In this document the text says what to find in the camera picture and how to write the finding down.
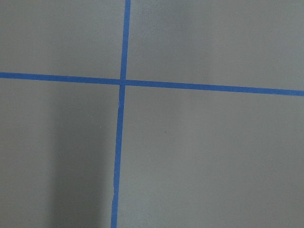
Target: blue tape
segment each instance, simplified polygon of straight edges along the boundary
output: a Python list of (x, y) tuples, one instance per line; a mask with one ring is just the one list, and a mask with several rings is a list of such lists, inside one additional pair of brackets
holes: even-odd
[(224, 92), (252, 93), (252, 94), (304, 96), (303, 90), (270, 89), (270, 88), (242, 87), (242, 86), (229, 86), (229, 85), (219, 86), (219, 85), (204, 85), (204, 84), (190, 84), (190, 83), (176, 83), (176, 82), (153, 82), (153, 81), (138, 81), (138, 80), (126, 80), (126, 85), (158, 87), (158, 88), (224, 91)]
[(124, 96), (125, 96), (125, 82), (127, 73), (127, 59), (128, 59), (128, 41), (129, 41), (129, 25), (130, 25), (130, 10), (131, 0), (125, 0), (124, 4), (124, 19), (123, 19), (123, 48), (122, 60), (120, 68), (120, 87), (119, 87), (119, 106), (117, 114), (117, 129), (116, 129), (116, 148), (115, 148), (115, 162), (114, 162), (114, 195), (112, 200), (112, 215), (111, 228), (117, 228), (118, 216), (118, 198), (119, 198), (119, 179), (120, 179), (120, 162), (122, 153), (122, 139), (123, 139), (123, 124), (124, 124)]
[(0, 78), (28, 79), (28, 80), (54, 81), (54, 82), (77, 82), (77, 83), (107, 84), (107, 85), (120, 84), (119, 79), (110, 79), (110, 78), (36, 75), (36, 74), (4, 73), (4, 72), (0, 72)]

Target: gray floor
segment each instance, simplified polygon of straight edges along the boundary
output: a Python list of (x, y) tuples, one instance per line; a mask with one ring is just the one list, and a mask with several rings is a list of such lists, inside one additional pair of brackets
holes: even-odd
[[(132, 0), (127, 79), (304, 88), (299, 0)], [(124, 1), (0, 3), (0, 72), (119, 78)], [(117, 85), (0, 79), (0, 227), (109, 228)], [(302, 228), (304, 99), (127, 86), (118, 228)]]

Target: vertical blue line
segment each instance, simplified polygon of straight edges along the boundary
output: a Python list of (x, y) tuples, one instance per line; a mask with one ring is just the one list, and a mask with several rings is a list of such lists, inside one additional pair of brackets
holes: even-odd
[(120, 161), (121, 161), (121, 153), (122, 153), (123, 124), (124, 124), (124, 118), (123, 118), (124, 95), (125, 95), (126, 72), (127, 72), (130, 9), (131, 9), (131, 0), (125, 0), (124, 19), (123, 19), (124, 22), (123, 48), (122, 48), (122, 60), (120, 67), (119, 105), (118, 105), (117, 129), (116, 129), (116, 148), (115, 148), (114, 180), (113, 180), (114, 195), (112, 200), (111, 228), (117, 228)]

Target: horizontal blue line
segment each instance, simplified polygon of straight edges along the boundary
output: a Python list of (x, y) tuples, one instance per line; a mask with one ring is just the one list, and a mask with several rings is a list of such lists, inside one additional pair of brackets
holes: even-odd
[(96, 77), (55, 76), (55, 75), (36, 75), (36, 74), (0, 72), (0, 78), (29, 79), (29, 80), (55, 81), (55, 82), (77, 82), (77, 83), (107, 84), (107, 85), (144, 86), (144, 87), (175, 88), (175, 89), (210, 90), (210, 91), (252, 93), (252, 94), (304, 96), (303, 90), (271, 89), (271, 88), (242, 87), (242, 86), (230, 86), (230, 85), (219, 86), (219, 85), (204, 85), (204, 84), (177, 83), (177, 82), (120, 80), (120, 79), (96, 78)]
[(210, 91), (223, 91), (223, 92), (236, 92), (236, 93), (304, 96), (303, 90), (269, 89), (269, 88), (242, 87), (242, 86), (229, 86), (229, 85), (219, 86), (219, 85), (204, 85), (204, 84), (190, 84), (190, 83), (176, 83), (176, 82), (126, 80), (126, 86), (146, 86), (146, 87), (158, 87), (158, 88), (210, 90)]
[(28, 79), (28, 80), (54, 81), (54, 82), (108, 84), (108, 85), (120, 84), (120, 79), (111, 79), (111, 78), (36, 75), (36, 74), (4, 73), (4, 72), (0, 72), (0, 78)]

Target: gray surface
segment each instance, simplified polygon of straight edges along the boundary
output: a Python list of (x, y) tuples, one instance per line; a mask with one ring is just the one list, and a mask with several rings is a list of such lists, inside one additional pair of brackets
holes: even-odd
[(304, 2), (132, 0), (128, 78), (304, 88)]
[(0, 227), (109, 228), (118, 87), (0, 79)]
[(302, 228), (302, 97), (127, 87), (118, 227)]
[(123, 0), (2, 0), (0, 71), (119, 78)]

